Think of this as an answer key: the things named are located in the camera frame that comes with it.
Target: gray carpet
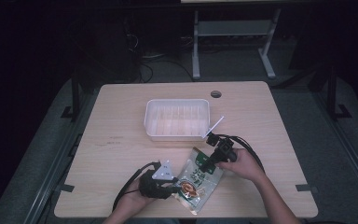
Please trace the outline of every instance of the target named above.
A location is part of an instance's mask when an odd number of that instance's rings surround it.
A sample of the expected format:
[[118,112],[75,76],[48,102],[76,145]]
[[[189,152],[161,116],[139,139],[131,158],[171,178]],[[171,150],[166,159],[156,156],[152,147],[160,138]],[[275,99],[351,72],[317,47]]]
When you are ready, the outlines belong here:
[[[261,60],[258,58],[259,42],[245,43],[236,48],[221,49],[216,53],[201,53],[200,81],[246,81],[261,80],[269,85],[279,84],[292,77],[297,71],[288,70],[296,41],[274,41],[269,58],[277,78],[269,80]],[[150,82],[191,81],[191,53],[184,52],[180,58],[166,56],[152,62],[145,62],[153,69]],[[142,67],[144,78],[150,76],[150,69]],[[352,169],[349,157],[332,129],[330,120],[318,103],[319,97],[309,92],[305,77],[285,90],[272,90],[272,95],[282,116],[283,123],[292,141],[298,160],[309,184],[314,187],[315,202],[319,214],[308,221],[339,221],[358,223],[358,177]],[[347,135],[358,153],[358,102],[351,87],[338,80],[337,103],[345,105],[351,119],[340,119],[337,124]],[[64,108],[71,105],[71,85],[66,83],[58,93],[45,116],[34,141],[29,146],[21,165],[13,176],[0,201],[0,223],[23,223],[37,220],[37,223],[101,223],[101,219],[62,219],[54,216],[54,204],[59,197],[53,190],[48,200],[40,202],[36,217],[30,217],[34,199],[46,193],[40,190],[46,184],[45,177],[54,174],[53,189],[65,179],[66,165],[70,164],[76,147],[77,136],[83,132],[98,90],[92,95],[81,94],[81,115],[76,122],[62,119]],[[64,157],[58,168],[51,169],[56,155]],[[268,223],[266,219],[251,219],[254,224]]]

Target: wooden table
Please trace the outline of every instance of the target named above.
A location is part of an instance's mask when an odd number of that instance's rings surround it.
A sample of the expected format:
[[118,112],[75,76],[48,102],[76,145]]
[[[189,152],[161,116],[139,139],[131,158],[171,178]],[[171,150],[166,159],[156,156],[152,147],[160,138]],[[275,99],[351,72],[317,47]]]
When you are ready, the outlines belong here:
[[[211,91],[220,91],[213,98]],[[253,147],[266,173],[298,217],[318,213],[269,87],[264,82],[210,82],[105,85],[89,117],[65,185],[57,217],[107,217],[118,192],[135,171],[151,161],[170,160],[178,175],[192,147],[207,155],[205,142],[153,142],[145,132],[146,104],[152,99],[205,99],[213,131],[237,135]],[[266,217],[254,184],[225,172],[196,217]],[[195,217],[174,198],[157,200],[137,217]]]

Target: food packet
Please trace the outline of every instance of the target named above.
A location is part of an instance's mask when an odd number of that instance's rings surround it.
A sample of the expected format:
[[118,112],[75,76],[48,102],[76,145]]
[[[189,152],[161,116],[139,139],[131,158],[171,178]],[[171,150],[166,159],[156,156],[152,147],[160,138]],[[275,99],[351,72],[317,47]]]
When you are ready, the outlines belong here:
[[208,156],[193,147],[185,167],[178,176],[179,181],[175,183],[175,186],[181,189],[173,196],[193,215],[205,205],[223,174],[223,170],[215,166],[203,173],[200,166],[207,159]]

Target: metal stand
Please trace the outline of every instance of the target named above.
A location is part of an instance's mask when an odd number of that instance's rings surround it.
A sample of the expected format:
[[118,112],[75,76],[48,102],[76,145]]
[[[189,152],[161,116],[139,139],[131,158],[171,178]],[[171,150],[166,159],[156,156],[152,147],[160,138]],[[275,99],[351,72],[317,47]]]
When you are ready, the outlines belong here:
[[193,46],[193,79],[200,79],[199,64],[199,36],[218,35],[266,35],[267,41],[262,49],[259,49],[261,61],[264,64],[269,78],[275,78],[275,73],[267,53],[275,33],[281,9],[275,10],[272,20],[261,21],[199,21],[199,12],[194,14],[194,46]]

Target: tape strip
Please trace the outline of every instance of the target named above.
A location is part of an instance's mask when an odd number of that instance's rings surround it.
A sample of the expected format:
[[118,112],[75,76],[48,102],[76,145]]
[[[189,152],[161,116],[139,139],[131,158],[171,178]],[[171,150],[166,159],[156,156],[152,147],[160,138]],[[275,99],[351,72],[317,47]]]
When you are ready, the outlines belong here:
[[62,185],[61,186],[61,190],[66,191],[66,192],[72,192],[74,191],[75,186],[72,185]]
[[300,192],[300,191],[310,191],[312,193],[318,193],[319,192],[319,190],[317,188],[311,187],[308,184],[296,185],[296,189],[297,189],[298,192]]

